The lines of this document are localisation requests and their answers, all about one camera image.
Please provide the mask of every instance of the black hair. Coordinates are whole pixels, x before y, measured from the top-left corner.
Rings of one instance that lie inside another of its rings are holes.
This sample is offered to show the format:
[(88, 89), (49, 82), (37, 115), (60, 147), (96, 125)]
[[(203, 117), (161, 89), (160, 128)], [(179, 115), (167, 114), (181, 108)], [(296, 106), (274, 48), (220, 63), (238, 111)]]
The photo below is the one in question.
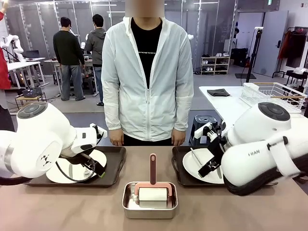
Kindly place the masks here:
[(103, 27), (103, 25), (104, 25), (104, 19), (103, 19), (103, 17), (102, 17), (101, 15), (96, 14), (96, 15), (94, 15), (94, 16), (92, 17), (92, 19), (93, 19), (93, 22), (95, 23), (95, 25), (96, 25), (97, 27)]
[(63, 27), (69, 27), (69, 26), (72, 26), (72, 22), (69, 18), (67, 17), (62, 17), (60, 19), (60, 22), (61, 22), (61, 26)]

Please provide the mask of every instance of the dish rack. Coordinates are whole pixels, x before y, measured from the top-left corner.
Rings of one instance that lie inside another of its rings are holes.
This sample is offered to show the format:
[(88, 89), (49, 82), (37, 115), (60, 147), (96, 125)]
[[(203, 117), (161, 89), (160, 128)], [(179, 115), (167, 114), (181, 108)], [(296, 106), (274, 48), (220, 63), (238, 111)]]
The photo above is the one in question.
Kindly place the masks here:
[(301, 108), (308, 96), (280, 83), (244, 83), (240, 97), (246, 104), (275, 103), (289, 113), (301, 113)]

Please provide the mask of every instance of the neck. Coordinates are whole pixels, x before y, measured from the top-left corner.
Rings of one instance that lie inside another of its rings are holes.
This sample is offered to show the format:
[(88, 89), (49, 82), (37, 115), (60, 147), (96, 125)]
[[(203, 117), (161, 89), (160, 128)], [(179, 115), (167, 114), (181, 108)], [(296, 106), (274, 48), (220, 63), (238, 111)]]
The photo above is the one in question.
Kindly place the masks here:
[(69, 31), (69, 27), (61, 27), (61, 30)]
[(141, 29), (152, 30), (159, 26), (161, 19), (160, 18), (134, 18), (135, 23)]

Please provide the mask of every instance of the person in red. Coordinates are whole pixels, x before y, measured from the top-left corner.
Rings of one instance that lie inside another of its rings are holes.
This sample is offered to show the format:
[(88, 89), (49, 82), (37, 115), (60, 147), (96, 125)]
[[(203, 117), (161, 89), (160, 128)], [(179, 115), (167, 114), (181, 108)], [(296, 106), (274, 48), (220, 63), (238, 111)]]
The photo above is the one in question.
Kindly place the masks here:
[[(0, 21), (3, 20), (4, 14), (9, 6), (8, 0), (4, 0), (0, 10)], [(10, 89), (11, 83), (8, 78), (8, 66), (4, 59), (2, 48), (0, 48), (0, 130), (15, 131), (10, 112), (7, 108), (5, 89)]]

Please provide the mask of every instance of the folded gray cloth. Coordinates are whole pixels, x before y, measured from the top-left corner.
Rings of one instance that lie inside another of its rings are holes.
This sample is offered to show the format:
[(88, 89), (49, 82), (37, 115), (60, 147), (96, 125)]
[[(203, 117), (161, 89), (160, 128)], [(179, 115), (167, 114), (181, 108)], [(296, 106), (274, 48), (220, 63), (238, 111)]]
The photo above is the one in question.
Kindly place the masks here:
[(230, 94), (227, 93), (227, 91), (224, 89), (207, 90), (207, 93), (209, 93), (211, 96), (230, 96)]

